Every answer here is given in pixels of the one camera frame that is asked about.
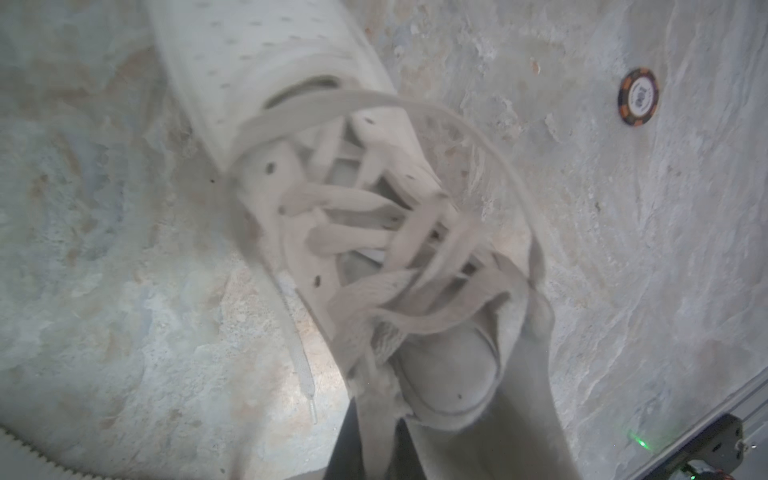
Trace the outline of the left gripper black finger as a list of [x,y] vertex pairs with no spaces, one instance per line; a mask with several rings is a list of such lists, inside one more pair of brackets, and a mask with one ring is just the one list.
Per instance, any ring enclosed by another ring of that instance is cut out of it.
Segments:
[[324,479],[427,478],[404,419],[376,422],[349,403]]

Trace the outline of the white sneaker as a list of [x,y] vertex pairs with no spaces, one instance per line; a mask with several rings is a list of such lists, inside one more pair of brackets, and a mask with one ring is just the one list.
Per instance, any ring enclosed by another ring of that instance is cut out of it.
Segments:
[[18,437],[1,429],[1,480],[112,480],[78,472],[48,459]]
[[461,117],[401,97],[339,1],[151,1],[190,123],[293,283],[358,412],[423,434],[425,474],[575,479],[548,360],[541,247],[526,268],[461,212],[424,156],[422,114],[500,153]]

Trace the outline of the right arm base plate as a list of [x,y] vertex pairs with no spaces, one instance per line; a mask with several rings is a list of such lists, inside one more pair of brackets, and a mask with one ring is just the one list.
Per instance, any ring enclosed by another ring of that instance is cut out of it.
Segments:
[[723,414],[641,479],[732,479],[742,464],[743,423]]

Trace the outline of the aluminium mounting rail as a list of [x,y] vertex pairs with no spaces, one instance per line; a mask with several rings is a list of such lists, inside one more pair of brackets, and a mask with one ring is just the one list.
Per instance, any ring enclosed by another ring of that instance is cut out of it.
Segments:
[[762,370],[627,479],[765,479],[767,371]]

